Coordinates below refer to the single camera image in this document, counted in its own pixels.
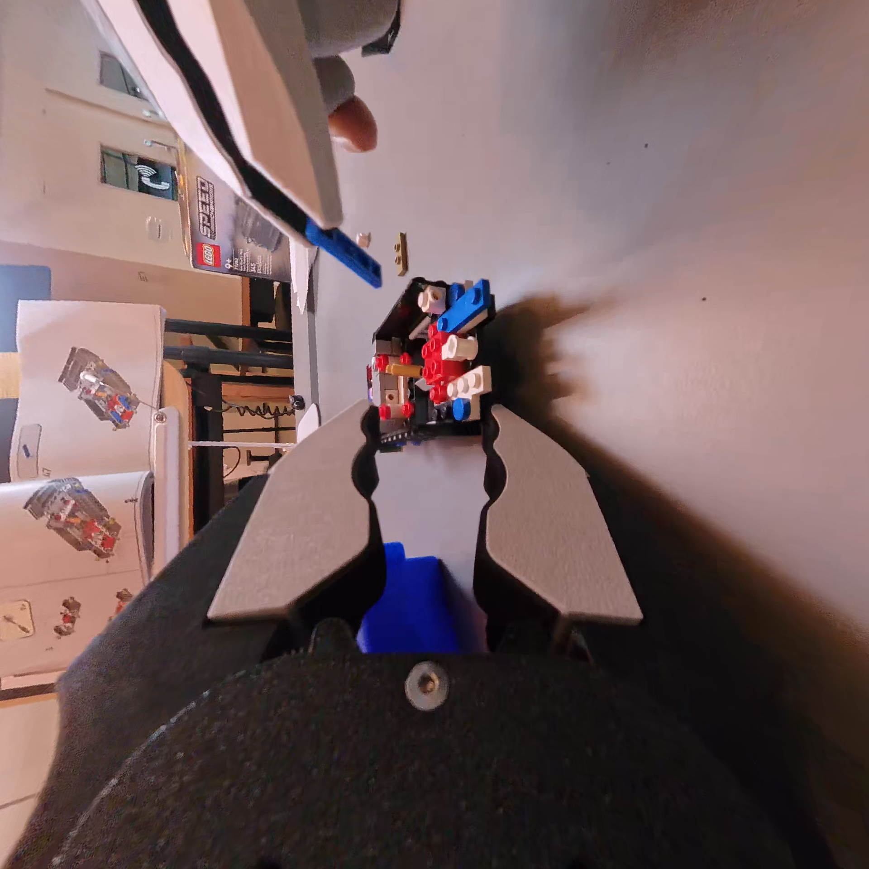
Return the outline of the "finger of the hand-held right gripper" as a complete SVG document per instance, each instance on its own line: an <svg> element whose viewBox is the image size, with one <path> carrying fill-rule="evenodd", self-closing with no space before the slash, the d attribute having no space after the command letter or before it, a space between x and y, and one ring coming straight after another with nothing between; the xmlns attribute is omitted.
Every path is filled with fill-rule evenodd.
<svg viewBox="0 0 869 869"><path fill-rule="evenodd" d="M204 71L254 197L284 223L333 230L342 200L298 2L205 2Z"/></svg>
<svg viewBox="0 0 869 869"><path fill-rule="evenodd" d="M95 20L111 46L143 83L186 148L282 233L311 245L258 201L245 179L226 116L204 71L204 38L211 16L205 2L96 2Z"/></svg>

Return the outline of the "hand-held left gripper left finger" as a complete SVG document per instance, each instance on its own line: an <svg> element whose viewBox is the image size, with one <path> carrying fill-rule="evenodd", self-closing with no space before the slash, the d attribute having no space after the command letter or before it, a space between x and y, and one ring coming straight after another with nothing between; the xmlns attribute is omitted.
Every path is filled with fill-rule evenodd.
<svg viewBox="0 0 869 869"><path fill-rule="evenodd" d="M209 624L281 626L292 646L356 647L384 592L372 495L379 417L360 400L270 472L207 613Z"/></svg>

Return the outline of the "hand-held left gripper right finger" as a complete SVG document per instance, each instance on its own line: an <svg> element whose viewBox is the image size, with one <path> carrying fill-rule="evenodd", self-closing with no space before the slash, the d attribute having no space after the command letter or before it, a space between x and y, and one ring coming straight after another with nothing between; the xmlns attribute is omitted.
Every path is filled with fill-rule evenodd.
<svg viewBox="0 0 869 869"><path fill-rule="evenodd" d="M634 627L643 614L586 471L559 443L494 404L474 599L489 650L556 650L576 625Z"/></svg>

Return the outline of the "blue plastic bin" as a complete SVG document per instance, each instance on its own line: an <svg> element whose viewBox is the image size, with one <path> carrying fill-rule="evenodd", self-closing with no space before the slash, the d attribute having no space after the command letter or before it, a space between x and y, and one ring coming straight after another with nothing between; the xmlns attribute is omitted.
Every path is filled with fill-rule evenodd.
<svg viewBox="0 0 869 869"><path fill-rule="evenodd" d="M408 557L402 543L384 546L386 585L363 616L356 643L364 654L472 653L475 639L462 624L448 573L435 556Z"/></svg>

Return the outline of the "long blue lego plate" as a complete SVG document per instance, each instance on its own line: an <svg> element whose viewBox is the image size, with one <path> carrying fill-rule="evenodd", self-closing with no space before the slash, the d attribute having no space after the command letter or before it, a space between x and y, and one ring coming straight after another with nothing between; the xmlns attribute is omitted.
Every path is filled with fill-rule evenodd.
<svg viewBox="0 0 869 869"><path fill-rule="evenodd" d="M307 218L305 237L372 288L382 287L381 265L341 230L323 229L312 218Z"/></svg>

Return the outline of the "partly built lego car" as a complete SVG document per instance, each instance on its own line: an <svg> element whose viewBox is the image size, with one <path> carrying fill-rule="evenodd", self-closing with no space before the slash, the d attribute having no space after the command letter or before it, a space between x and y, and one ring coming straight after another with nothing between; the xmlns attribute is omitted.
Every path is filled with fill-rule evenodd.
<svg viewBox="0 0 869 869"><path fill-rule="evenodd" d="M366 369L380 451L482 433L493 389L482 332L495 316L488 279L447 283L415 277L407 284L373 334Z"/></svg>

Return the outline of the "lego set box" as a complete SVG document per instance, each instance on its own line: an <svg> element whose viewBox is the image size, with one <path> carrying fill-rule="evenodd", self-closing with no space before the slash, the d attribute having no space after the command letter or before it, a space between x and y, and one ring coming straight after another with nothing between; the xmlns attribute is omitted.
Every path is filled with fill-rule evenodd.
<svg viewBox="0 0 869 869"><path fill-rule="evenodd" d="M272 282L291 280L288 237L223 181L196 165L183 174L191 266Z"/></svg>

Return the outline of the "person's right hand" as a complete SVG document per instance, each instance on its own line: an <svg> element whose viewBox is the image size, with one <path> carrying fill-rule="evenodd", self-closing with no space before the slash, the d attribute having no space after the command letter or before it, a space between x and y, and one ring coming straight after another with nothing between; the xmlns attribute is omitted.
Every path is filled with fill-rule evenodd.
<svg viewBox="0 0 869 869"><path fill-rule="evenodd" d="M349 66L340 57L317 58L314 65L333 141L353 153L374 150L378 142L375 117L356 94Z"/></svg>

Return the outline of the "white book stand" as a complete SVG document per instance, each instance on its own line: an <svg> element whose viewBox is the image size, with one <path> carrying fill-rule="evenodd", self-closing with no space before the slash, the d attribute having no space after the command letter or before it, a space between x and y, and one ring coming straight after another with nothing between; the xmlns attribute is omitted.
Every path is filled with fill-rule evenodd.
<svg viewBox="0 0 869 869"><path fill-rule="evenodd" d="M190 449L269 449L272 452L289 452L296 447L292 443L255 441L190 440L181 430L181 414L174 407L159 407L153 413L152 473L154 480L154 547L151 577L162 571L182 548L181 520L187 519L188 509L181 503L181 496L188 489L188 472L181 467L181 454Z"/></svg>

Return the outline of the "white paper bags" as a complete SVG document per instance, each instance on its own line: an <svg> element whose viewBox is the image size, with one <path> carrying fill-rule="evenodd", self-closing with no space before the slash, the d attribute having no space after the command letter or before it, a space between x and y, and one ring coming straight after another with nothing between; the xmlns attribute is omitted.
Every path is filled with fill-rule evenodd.
<svg viewBox="0 0 869 869"><path fill-rule="evenodd" d="M290 284L291 295L298 310L303 313L315 312L316 267L319 249L298 241L290 241Z"/></svg>

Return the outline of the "open instruction booklet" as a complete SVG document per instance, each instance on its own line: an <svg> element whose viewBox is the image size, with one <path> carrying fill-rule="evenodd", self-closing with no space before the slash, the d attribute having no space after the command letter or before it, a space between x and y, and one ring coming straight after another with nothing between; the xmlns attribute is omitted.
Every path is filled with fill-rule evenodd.
<svg viewBox="0 0 869 869"><path fill-rule="evenodd" d="M68 668L150 580L164 320L155 305L18 304L2 677Z"/></svg>

